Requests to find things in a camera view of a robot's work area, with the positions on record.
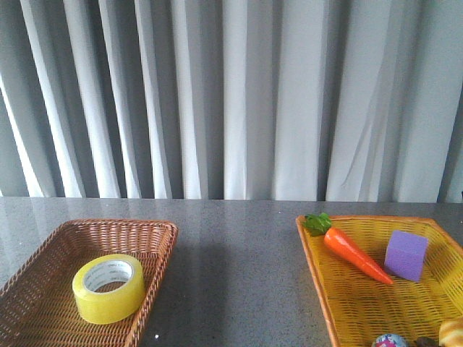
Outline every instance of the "purple cube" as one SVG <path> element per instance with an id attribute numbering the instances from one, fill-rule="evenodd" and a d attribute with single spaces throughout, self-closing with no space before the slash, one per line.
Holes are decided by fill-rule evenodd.
<path id="1" fill-rule="evenodd" d="M 394 230 L 384 260 L 386 272 L 418 282 L 427 248 L 428 239 L 425 237 Z"/>

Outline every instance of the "carrot leaves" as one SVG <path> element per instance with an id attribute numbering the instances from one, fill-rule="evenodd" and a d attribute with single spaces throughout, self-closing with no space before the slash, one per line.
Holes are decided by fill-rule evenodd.
<path id="1" fill-rule="evenodd" d="M 326 213 L 320 215 L 306 215 L 302 225 L 310 232 L 311 236 L 325 235 L 331 227 L 331 220 Z"/>

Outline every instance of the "brown wicker basket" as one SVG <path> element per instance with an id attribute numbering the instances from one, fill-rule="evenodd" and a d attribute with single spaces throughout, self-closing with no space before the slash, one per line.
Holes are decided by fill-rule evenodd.
<path id="1" fill-rule="evenodd" d="M 137 346 L 177 240 L 163 220 L 71 220 L 58 227 L 0 289 L 0 346 Z M 146 297 L 137 312 L 109 325 L 80 318 L 75 273 L 106 254 L 124 253 L 143 267 Z"/>

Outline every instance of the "tape roll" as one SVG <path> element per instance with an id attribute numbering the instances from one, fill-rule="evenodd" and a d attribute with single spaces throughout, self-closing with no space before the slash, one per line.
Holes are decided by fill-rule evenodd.
<path id="1" fill-rule="evenodd" d="M 113 291 L 96 292 L 114 282 L 125 283 Z M 135 312 L 145 298 L 142 265 L 126 254 L 96 258 L 75 274 L 72 290 L 84 320 L 94 324 L 118 322 Z"/>

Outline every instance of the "table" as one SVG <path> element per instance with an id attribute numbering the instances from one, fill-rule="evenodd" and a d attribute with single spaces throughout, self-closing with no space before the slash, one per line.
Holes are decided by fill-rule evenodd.
<path id="1" fill-rule="evenodd" d="M 0 197 L 0 285 L 61 223 L 164 219 L 179 238 L 141 346 L 329 346 L 298 215 L 435 219 L 463 244 L 463 204 Z"/>

